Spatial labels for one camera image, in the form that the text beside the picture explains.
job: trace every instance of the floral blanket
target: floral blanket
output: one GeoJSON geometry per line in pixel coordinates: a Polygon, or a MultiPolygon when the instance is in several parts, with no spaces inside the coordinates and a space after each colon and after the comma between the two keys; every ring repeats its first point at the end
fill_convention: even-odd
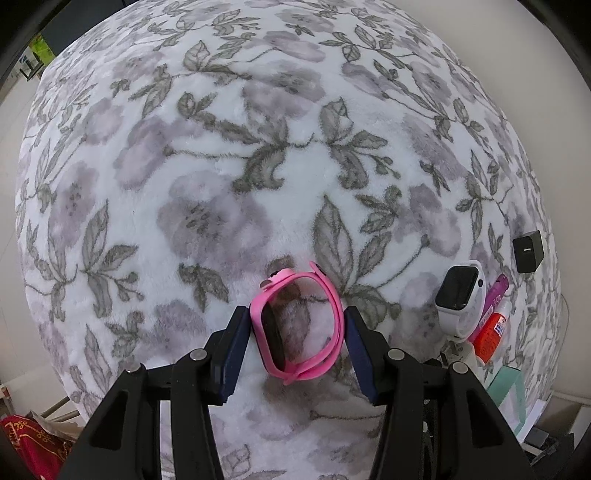
{"type": "MultiPolygon", "coordinates": [[[[202,347],[269,273],[308,260],[422,361],[446,341],[433,303],[447,269],[475,258],[490,284],[505,273],[509,348],[486,382],[520,368],[531,405],[554,379],[560,323],[540,195],[478,79],[389,3],[140,0],[45,72],[17,235],[31,314],[86,416],[126,362],[202,347]],[[511,239],[535,229],[545,260],[519,275],[511,239]]],[[[292,358],[332,332],[307,283],[275,308],[292,358]]],[[[254,341],[235,395],[212,409],[225,478],[240,480],[366,478],[381,414],[346,351],[324,378],[283,387],[254,341]]]]}

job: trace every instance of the black watch face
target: black watch face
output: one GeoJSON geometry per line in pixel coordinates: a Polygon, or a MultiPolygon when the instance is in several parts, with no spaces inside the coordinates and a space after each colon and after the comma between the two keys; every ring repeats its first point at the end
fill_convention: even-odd
{"type": "Polygon", "coordinates": [[[261,312],[261,323],[262,329],[267,337],[267,343],[269,344],[269,351],[271,352],[271,358],[275,366],[281,370],[285,370],[285,350],[283,348],[283,339],[279,332],[279,326],[271,306],[267,303],[262,308],[261,312]]]}
{"type": "Polygon", "coordinates": [[[456,265],[450,268],[437,292],[435,305],[449,310],[465,309],[476,280],[478,280],[476,267],[456,265]]]}

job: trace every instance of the orange glue stick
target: orange glue stick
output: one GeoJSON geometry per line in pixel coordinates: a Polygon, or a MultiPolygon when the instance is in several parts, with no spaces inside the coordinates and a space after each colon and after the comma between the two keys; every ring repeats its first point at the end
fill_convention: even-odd
{"type": "Polygon", "coordinates": [[[482,327],[476,340],[474,340],[474,352],[484,363],[487,363],[492,358],[499,346],[512,308],[513,305],[509,300],[501,300],[499,306],[482,327]]]}

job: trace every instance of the black charger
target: black charger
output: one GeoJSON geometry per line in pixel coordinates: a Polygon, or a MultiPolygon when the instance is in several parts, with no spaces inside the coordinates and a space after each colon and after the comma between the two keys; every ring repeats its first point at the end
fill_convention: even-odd
{"type": "Polygon", "coordinates": [[[533,273],[544,259],[542,235],[539,230],[513,239],[513,252],[519,273],[533,273]]]}

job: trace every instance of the metal screw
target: metal screw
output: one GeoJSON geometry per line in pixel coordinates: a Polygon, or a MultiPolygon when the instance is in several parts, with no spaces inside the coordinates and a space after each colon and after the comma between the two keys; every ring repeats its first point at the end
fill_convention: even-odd
{"type": "Polygon", "coordinates": [[[468,366],[464,362],[455,362],[452,365],[454,372],[459,373],[460,375],[468,373],[468,366]]]}
{"type": "Polygon", "coordinates": [[[400,348],[391,348],[388,351],[388,357],[392,360],[400,361],[404,358],[404,352],[400,348]]]}
{"type": "Polygon", "coordinates": [[[200,360],[205,360],[207,358],[207,351],[203,348],[197,348],[189,354],[189,357],[191,357],[191,360],[199,362],[200,360]]]}
{"type": "Polygon", "coordinates": [[[140,368],[142,368],[142,364],[139,362],[133,362],[130,366],[125,368],[125,371],[129,374],[136,373],[140,368]]]}

